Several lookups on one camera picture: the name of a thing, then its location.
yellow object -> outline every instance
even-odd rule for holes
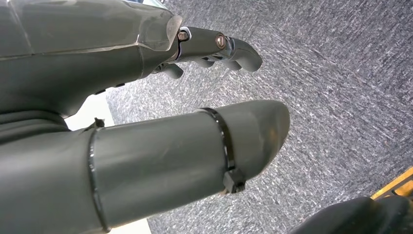
[[[391,195],[410,196],[413,193],[413,167],[371,196],[378,199]]]

black cable tie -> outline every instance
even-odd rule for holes
[[[212,108],[200,108],[197,111],[204,112],[212,117],[220,130],[226,165],[226,172],[224,173],[223,179],[226,193],[234,194],[243,191],[245,189],[245,177],[241,170],[235,166],[231,134],[224,118]]]
[[[94,166],[94,141],[96,139],[96,133],[99,129],[96,129],[92,135],[89,142],[89,152],[88,152],[88,168],[89,168],[89,181],[91,185],[91,192],[93,196],[94,208],[97,213],[97,217],[99,218],[100,224],[102,225],[102,229],[105,233],[109,233],[111,231],[110,226],[106,220],[105,214],[103,212],[102,202],[99,196],[99,192],[97,190],[96,185],[96,171]]]

bolt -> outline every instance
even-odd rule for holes
[[[215,41],[217,42],[218,48],[220,48],[220,49],[225,48],[225,37],[222,34],[218,34]]]
[[[188,39],[188,33],[182,31],[178,33],[178,39],[179,40],[187,40]]]

gray carpet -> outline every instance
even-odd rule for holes
[[[185,25],[251,43],[255,73],[183,64],[112,90],[117,124],[253,99],[283,101],[288,140],[239,195],[149,219],[154,234],[288,233],[333,203],[369,196],[413,165],[413,2],[170,0]]]

gray plastic cover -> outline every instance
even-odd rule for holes
[[[0,0],[0,59],[128,46],[170,49],[182,18],[124,0]]]

